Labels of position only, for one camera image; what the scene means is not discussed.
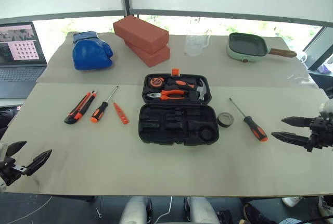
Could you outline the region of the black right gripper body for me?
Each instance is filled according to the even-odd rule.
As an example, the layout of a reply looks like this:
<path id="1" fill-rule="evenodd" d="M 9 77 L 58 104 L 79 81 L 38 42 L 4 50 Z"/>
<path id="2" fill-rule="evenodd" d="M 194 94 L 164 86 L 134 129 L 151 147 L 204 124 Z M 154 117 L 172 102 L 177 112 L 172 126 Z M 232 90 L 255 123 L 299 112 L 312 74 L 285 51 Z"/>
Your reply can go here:
<path id="1" fill-rule="evenodd" d="M 306 145 L 308 152 L 314 148 L 332 147 L 332 118 L 313 118 L 309 128 L 312 132 Z"/>

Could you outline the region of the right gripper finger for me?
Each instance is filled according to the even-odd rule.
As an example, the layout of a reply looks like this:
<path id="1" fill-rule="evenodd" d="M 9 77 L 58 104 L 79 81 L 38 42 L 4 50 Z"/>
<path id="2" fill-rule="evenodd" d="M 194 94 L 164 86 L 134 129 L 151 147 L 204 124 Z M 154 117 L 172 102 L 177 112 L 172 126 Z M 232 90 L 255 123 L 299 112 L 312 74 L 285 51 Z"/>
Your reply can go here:
<path id="1" fill-rule="evenodd" d="M 283 141 L 285 143 L 302 146 L 304 148 L 309 148 L 309 138 L 296 135 L 294 133 L 279 131 L 279 132 L 272 132 L 271 135 L 276 139 Z"/>
<path id="2" fill-rule="evenodd" d="M 309 127 L 313 121 L 312 118 L 307 117 L 286 117 L 281 120 L 282 122 L 294 127 Z"/>

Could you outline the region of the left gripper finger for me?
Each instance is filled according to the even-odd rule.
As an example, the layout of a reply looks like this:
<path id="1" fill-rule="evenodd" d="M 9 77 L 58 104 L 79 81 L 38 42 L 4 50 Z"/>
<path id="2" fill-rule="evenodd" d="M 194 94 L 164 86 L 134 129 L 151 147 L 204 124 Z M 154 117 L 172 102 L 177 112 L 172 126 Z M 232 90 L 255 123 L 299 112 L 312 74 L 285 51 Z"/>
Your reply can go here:
<path id="1" fill-rule="evenodd" d="M 7 156 L 11 157 L 15 153 L 17 153 L 26 143 L 26 141 L 19 141 L 10 144 L 7 148 Z"/>
<path id="2" fill-rule="evenodd" d="M 49 159 L 50 155 L 52 153 L 52 150 L 47 150 L 42 153 L 40 153 L 38 156 L 36 156 L 33 161 L 26 167 L 26 171 L 24 172 L 25 175 L 31 176 L 33 175 L 37 170 L 39 170 Z"/>

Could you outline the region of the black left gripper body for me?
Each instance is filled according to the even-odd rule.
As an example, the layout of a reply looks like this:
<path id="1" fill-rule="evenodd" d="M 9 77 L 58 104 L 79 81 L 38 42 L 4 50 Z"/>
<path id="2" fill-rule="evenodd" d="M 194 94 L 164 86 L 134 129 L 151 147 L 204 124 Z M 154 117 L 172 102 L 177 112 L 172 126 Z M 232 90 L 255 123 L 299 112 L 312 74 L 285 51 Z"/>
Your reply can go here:
<path id="1" fill-rule="evenodd" d="M 11 157 L 5 157 L 1 162 L 1 179 L 6 186 L 10 186 L 22 175 L 26 174 L 27 168 L 15 164 L 16 160 Z"/>

